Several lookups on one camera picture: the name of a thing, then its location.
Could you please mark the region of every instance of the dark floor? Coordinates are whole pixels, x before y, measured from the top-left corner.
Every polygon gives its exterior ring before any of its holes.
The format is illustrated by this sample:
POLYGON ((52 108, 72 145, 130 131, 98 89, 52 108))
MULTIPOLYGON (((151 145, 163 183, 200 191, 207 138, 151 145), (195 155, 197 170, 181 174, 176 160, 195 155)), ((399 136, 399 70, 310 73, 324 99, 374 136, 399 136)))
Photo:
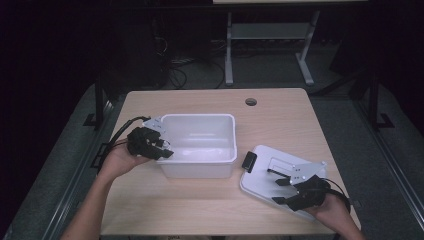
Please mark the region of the dark floor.
MULTIPOLYGON (((316 82, 312 87, 303 82, 294 57, 299 45, 294 44, 282 45, 272 52, 260 51, 249 57, 234 58, 232 88, 297 87, 307 92, 317 91, 341 78, 329 70, 337 47, 316 44, 310 49, 307 62, 316 82)), ((181 89, 228 88, 225 84, 219 85, 223 77, 223 57, 213 58, 213 61, 209 64, 196 61, 178 68, 174 73, 179 83, 175 79, 173 83, 181 89), (184 75, 180 71, 187 76, 182 87, 184 75)), ((398 180, 402 178, 398 176, 399 171, 391 168, 394 159, 411 189, 415 190, 418 203, 424 200, 421 173, 424 139, 384 87, 380 87, 379 113, 387 114, 395 127, 375 132, 363 113, 367 97, 360 101, 350 100, 351 86, 352 83, 345 84, 326 96, 310 99, 355 203, 362 230, 368 239, 424 239, 422 219, 418 220, 420 215, 413 210, 411 196, 403 190, 405 184, 398 180)), ((175 88, 169 81, 162 89, 175 88)), ((88 166, 100 143, 110 138, 124 100, 125 95, 122 95, 105 109, 105 123, 96 132, 93 127, 83 126, 86 116, 94 112, 94 90, 93 87, 87 89, 5 239, 56 239, 60 235, 94 179, 95 170, 88 166)), ((332 236, 294 236, 292 239, 332 239, 332 236)))

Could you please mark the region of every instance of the black cable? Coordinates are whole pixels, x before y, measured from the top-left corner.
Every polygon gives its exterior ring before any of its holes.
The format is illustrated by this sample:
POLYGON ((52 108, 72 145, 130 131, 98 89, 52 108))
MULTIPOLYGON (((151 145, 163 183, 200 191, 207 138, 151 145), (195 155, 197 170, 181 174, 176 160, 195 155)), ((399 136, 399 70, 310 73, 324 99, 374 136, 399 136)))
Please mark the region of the black cable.
POLYGON ((219 81, 218 85, 216 85, 216 87, 214 89, 220 88, 221 85, 222 85, 222 83, 225 82, 225 70, 224 70, 224 68, 221 67, 221 65, 219 65, 218 63, 216 63, 216 62, 214 62, 214 61, 212 61, 210 59, 209 60, 206 60, 206 59, 203 59, 203 58, 198 58, 198 60, 200 60, 200 61, 202 61, 204 63, 207 63, 207 64, 210 64, 211 63, 211 64, 217 66, 219 68, 219 70, 221 70, 221 73, 222 73, 221 80, 219 81))
POLYGON ((334 234, 334 237, 333 237, 333 240, 339 240, 339 239, 340 239, 340 234, 335 233, 334 234))
POLYGON ((117 144, 113 145, 111 149, 115 148, 116 146, 119 146, 119 145, 122 145, 122 144, 126 144, 126 143, 128 143, 128 142, 117 143, 117 144))
POLYGON ((299 190, 299 192, 315 192, 315 193, 330 193, 333 194, 339 198, 341 198, 343 200, 343 202, 345 203, 346 209, 347 211, 350 213, 351 207, 350 207, 350 202, 349 199, 346 197, 346 195, 331 189, 331 188, 326 188, 326 189, 322 189, 322 188, 308 188, 308 189, 302 189, 299 190))
POLYGON ((337 183, 335 183, 334 181, 332 181, 332 180, 330 180, 328 178, 321 178, 321 179, 324 180, 324 181, 327 181, 327 182, 331 182, 332 184, 336 185, 340 189, 340 191, 342 192, 342 194, 344 196, 346 196, 346 194, 344 193, 343 189, 339 185, 337 185, 337 183))
POLYGON ((184 71, 177 69, 177 68, 171 68, 170 71, 171 71, 171 73, 170 73, 170 76, 169 76, 169 80, 171 81, 172 85, 174 85, 175 90, 182 89, 184 87, 184 85, 187 83, 187 74, 184 71), (178 77, 175 74, 175 72, 179 72, 183 75, 184 79, 183 79, 182 84, 179 82, 178 77))

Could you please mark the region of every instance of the wire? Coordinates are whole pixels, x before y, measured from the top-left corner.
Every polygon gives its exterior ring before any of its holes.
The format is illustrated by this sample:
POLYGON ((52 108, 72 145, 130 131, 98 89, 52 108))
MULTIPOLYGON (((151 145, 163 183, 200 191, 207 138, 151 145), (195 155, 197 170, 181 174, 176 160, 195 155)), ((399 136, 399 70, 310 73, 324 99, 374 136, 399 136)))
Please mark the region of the wire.
POLYGON ((332 184, 336 185, 340 189, 340 192, 342 192, 342 194, 344 196, 346 196, 346 194, 344 193, 343 189, 337 183, 335 183, 334 181, 332 181, 332 180, 330 180, 328 178, 321 178, 321 179, 324 180, 324 181, 327 181, 327 182, 331 182, 332 184))
POLYGON ((184 85, 187 83, 187 74, 180 69, 171 68, 170 74, 169 74, 169 80, 171 81, 172 85, 174 85, 175 90, 180 90, 180 89, 183 89, 184 85), (178 77, 175 74, 175 72, 179 72, 183 75, 183 77, 184 77, 183 83, 179 82, 178 77))
POLYGON ((115 148, 115 147, 119 146, 119 145, 126 144, 126 143, 128 143, 128 141, 126 141, 126 142, 121 142, 121 143, 117 143, 117 144, 115 144, 115 145, 113 145, 113 146, 111 147, 111 150, 112 150, 113 148, 115 148))
POLYGON ((143 121, 146 121, 146 120, 149 120, 149 118, 146 118, 146 117, 136 117, 136 118, 133 118, 133 119, 131 119, 131 120, 128 120, 116 133, 115 133, 115 135, 113 135, 113 137, 112 137, 112 139, 109 141, 109 143, 107 144, 107 146, 106 146, 106 149, 105 149, 105 151, 103 152, 103 155, 102 155, 102 157, 100 158, 100 161, 99 161, 99 168, 98 168, 98 171, 97 171, 97 173, 99 173, 100 172, 100 170, 102 169, 102 166, 103 166, 103 163, 104 163, 104 161, 105 161, 105 159, 106 159, 106 157, 107 157, 107 155, 109 154, 109 152, 110 152, 110 150, 112 150, 112 148, 115 146, 115 142, 116 142, 116 140, 118 140, 118 138, 119 138, 119 136, 121 136, 122 135, 122 133, 134 122, 134 121, 137 121, 137 120, 139 120, 139 119, 142 119, 143 121))
POLYGON ((227 42, 225 40, 215 40, 215 41, 211 41, 212 45, 218 45, 217 47, 214 47, 211 49, 212 52, 219 52, 223 49, 225 49, 225 47, 227 47, 227 42))
POLYGON ((166 50, 168 50, 168 41, 166 41, 166 39, 165 39, 165 38, 163 38, 163 37, 155 37, 155 39, 156 39, 156 40, 161 40, 161 41, 163 41, 163 42, 164 42, 164 44, 165 44, 164 49, 162 50, 162 52, 158 52, 158 54, 159 54, 160 56, 164 56, 164 54, 165 54, 166 50))
POLYGON ((214 62, 214 61, 209 61, 210 63, 212 63, 213 65, 217 66, 222 73, 222 78, 221 81, 218 83, 218 85, 216 85, 215 89, 218 89, 221 87, 222 83, 225 82, 225 70, 223 67, 221 67, 221 65, 219 65, 218 63, 214 62))
POLYGON ((177 65, 175 67, 182 67, 186 64, 194 62, 195 60, 196 59, 194 59, 194 58, 174 59, 174 60, 171 60, 171 63, 174 64, 174 65, 177 65))

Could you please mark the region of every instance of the forearm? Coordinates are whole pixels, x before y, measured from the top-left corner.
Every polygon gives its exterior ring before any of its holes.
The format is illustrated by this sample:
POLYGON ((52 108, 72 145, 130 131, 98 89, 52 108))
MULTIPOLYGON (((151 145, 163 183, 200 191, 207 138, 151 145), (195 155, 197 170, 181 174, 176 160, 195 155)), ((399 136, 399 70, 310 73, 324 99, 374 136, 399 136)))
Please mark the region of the forearm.
POLYGON ((61 239, 99 239, 106 198, 112 180, 98 176, 61 239))
POLYGON ((340 224, 328 226, 346 240, 365 240, 365 236, 351 219, 338 219, 340 224))

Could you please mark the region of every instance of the metal frame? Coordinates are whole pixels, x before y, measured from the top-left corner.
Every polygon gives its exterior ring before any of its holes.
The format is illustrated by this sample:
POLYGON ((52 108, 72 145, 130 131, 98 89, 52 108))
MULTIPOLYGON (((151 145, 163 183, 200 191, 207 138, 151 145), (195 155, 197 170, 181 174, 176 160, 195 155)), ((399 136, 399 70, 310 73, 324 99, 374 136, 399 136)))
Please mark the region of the metal frame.
POLYGON ((233 24, 231 12, 227 21, 227 51, 225 55, 225 84, 234 84, 233 67, 231 61, 232 39, 304 39, 305 44, 300 53, 296 53, 296 60, 302 72, 305 84, 314 85, 314 80, 306 64, 306 55, 314 36, 320 11, 315 11, 309 23, 259 23, 259 24, 233 24))
POLYGON ((100 78, 94 84, 94 91, 96 96, 96 113, 89 114, 85 119, 84 126, 94 126, 94 130, 99 130, 103 123, 103 88, 100 78))
POLYGON ((386 141, 381 136, 378 129, 376 129, 376 121, 370 120, 370 111, 367 111, 365 106, 363 106, 359 101, 353 101, 353 103, 357 111, 360 113, 362 120, 365 122, 365 126, 367 126, 369 132, 374 138, 374 141, 380 148, 381 153, 383 154, 384 159, 386 160, 388 169, 392 174, 396 184, 398 185, 399 190, 403 195, 405 201, 409 205, 412 214, 415 216, 415 219, 417 220, 421 229, 424 230, 424 203, 421 201, 415 189, 410 184, 405 173, 402 171, 402 168, 398 164, 398 160, 390 150, 386 141))
POLYGON ((100 102, 96 97, 96 109, 101 109, 102 120, 104 121, 98 122, 99 128, 97 131, 95 131, 91 143, 87 145, 84 155, 82 155, 81 160, 78 163, 78 166, 69 181, 65 193, 63 194, 62 198, 56 206, 53 217, 51 218, 50 223, 47 226, 42 239, 59 239, 63 224, 65 223, 65 220, 71 208, 73 207, 79 185, 81 184, 81 178, 84 173, 84 169, 87 169, 90 166, 90 159, 92 159, 93 156, 96 155, 99 145, 101 145, 101 142, 103 141, 102 139, 108 138, 110 134, 104 129, 108 126, 108 124, 110 124, 110 115, 112 114, 114 107, 109 101, 105 105, 100 105, 100 102))

